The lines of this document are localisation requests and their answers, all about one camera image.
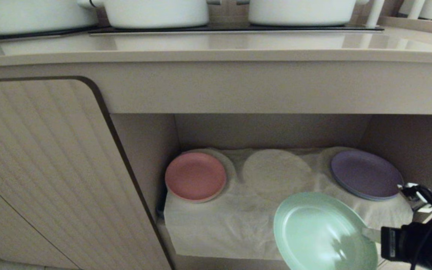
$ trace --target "white cloth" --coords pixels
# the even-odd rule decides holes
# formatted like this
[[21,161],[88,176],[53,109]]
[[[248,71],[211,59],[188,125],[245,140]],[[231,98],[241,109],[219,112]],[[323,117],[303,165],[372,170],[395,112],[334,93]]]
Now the white cloth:
[[219,159],[228,181],[215,199],[193,204],[171,193],[164,217],[176,253],[186,256],[281,260],[273,235],[279,204],[298,192],[322,192],[351,207],[371,228],[409,224],[413,211],[401,196],[369,201],[344,190],[330,162],[345,147],[287,150],[197,149]]

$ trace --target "mint green plate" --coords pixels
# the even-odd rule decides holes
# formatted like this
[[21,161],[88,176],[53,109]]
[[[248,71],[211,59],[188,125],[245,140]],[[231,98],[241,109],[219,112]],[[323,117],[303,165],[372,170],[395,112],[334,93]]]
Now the mint green plate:
[[290,196],[274,216],[276,244],[291,270],[375,270],[376,244],[363,228],[351,208],[317,192]]

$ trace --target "cabinet door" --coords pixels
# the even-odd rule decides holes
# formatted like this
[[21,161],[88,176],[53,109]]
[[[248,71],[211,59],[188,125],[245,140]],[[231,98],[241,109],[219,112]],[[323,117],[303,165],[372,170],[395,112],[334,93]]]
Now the cabinet door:
[[80,268],[170,269],[101,109],[91,82],[0,82],[0,195]]
[[0,197],[0,259],[77,268]]

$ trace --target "purple plate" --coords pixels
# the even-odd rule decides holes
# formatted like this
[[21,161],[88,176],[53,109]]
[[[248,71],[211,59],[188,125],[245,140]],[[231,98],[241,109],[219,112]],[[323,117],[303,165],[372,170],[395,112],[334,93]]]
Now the purple plate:
[[398,195],[404,185],[401,173],[379,156],[350,150],[336,154],[331,160],[336,181],[354,195],[367,200],[388,200]]

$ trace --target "pink plate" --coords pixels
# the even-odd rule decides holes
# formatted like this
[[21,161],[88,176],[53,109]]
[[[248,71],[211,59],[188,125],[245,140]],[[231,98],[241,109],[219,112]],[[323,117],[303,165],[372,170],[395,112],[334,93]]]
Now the pink plate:
[[216,197],[226,184],[226,171],[215,157],[203,153],[183,154],[166,170],[166,186],[174,195],[190,202]]

